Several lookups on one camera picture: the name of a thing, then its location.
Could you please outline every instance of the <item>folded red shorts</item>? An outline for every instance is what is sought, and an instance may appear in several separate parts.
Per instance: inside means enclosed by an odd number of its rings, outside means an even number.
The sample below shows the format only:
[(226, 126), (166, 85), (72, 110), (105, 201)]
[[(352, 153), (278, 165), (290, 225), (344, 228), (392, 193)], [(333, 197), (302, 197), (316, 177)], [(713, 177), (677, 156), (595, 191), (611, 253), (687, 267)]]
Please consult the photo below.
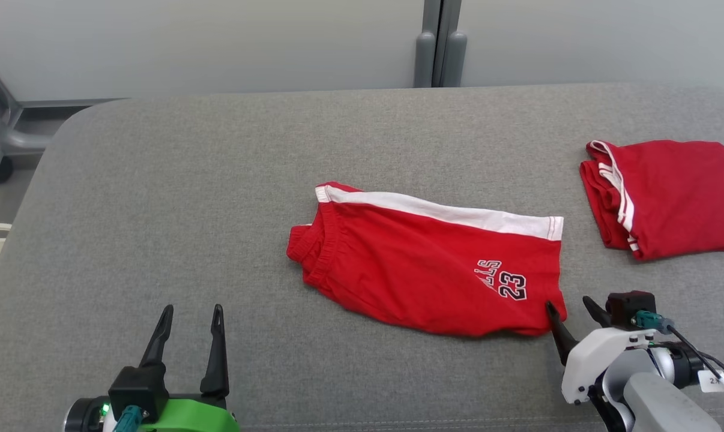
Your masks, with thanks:
[(593, 140), (581, 178), (605, 246), (639, 260), (724, 251), (724, 146)]
[(437, 334), (549, 330), (563, 317), (563, 219), (437, 205), (338, 183), (316, 187), (311, 225), (293, 227), (288, 257), (304, 281), (349, 311)]

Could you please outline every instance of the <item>gray fabric surface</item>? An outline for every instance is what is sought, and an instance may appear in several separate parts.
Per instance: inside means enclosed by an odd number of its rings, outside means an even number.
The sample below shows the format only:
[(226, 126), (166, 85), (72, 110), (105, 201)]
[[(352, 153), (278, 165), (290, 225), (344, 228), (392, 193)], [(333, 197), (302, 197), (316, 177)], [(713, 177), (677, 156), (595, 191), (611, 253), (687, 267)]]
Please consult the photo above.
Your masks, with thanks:
[[(167, 388), (194, 392), (223, 304), (243, 430), (603, 430), (560, 394), (550, 336), (439, 337), (346, 312), (285, 256), (336, 180), (445, 205), (565, 216), (561, 288), (654, 292), (724, 361), (724, 253), (603, 248), (585, 143), (719, 140), (724, 91), (651, 85), (338, 91), (116, 101), (67, 121), (0, 257), (0, 430), (57, 430), (137, 364), (165, 304)], [(724, 427), (724, 394), (686, 392)]]

